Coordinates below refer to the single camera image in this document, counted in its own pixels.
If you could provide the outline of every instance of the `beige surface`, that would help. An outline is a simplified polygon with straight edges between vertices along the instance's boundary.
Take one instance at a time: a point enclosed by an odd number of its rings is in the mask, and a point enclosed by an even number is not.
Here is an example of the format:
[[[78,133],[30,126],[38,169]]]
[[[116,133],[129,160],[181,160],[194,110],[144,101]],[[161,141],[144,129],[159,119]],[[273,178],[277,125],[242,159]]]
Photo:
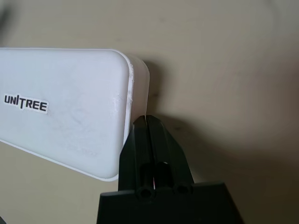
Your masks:
[[[299,1],[16,0],[3,46],[115,48],[151,72],[149,112],[197,181],[224,180],[248,224],[299,216]],[[0,145],[8,224],[93,224],[116,190]]]

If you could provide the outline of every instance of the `black plastic part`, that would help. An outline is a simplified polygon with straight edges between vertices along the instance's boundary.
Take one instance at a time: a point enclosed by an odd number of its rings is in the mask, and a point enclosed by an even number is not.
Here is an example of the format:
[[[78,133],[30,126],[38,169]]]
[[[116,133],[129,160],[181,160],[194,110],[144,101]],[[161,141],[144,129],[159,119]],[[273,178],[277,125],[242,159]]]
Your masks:
[[[243,224],[221,182],[194,184],[183,150],[153,116],[141,116],[120,156],[118,192],[100,196],[98,224]]]
[[[0,224],[6,224],[6,222],[4,222],[4,220],[0,217]]]

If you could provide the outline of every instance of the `screw hole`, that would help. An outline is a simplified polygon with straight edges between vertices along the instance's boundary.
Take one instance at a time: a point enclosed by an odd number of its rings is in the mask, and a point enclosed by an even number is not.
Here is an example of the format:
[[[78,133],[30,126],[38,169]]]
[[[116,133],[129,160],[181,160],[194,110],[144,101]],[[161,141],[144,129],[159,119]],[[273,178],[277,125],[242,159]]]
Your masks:
[[[151,192],[147,189],[143,189],[140,192],[140,196],[143,197],[143,198],[150,198],[151,197]]]
[[[180,194],[187,194],[189,192],[189,189],[185,186],[178,186],[178,193]]]

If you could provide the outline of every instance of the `unitree logo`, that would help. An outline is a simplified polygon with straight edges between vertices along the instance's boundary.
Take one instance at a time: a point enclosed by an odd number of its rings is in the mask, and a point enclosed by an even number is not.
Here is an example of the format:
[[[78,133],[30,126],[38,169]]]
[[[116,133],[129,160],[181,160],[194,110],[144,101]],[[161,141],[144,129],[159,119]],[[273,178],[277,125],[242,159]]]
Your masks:
[[[40,113],[48,113],[49,103],[45,100],[22,97],[20,95],[4,95],[4,104],[16,106],[21,110],[32,110]]]

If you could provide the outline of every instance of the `white plastic case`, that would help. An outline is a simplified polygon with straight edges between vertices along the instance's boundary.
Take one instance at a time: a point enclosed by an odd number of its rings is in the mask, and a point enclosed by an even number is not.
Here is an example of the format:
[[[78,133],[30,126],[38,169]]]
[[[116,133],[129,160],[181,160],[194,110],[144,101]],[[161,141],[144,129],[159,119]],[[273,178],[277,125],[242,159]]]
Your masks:
[[[149,72],[112,49],[0,49],[0,141],[94,178],[117,178]]]

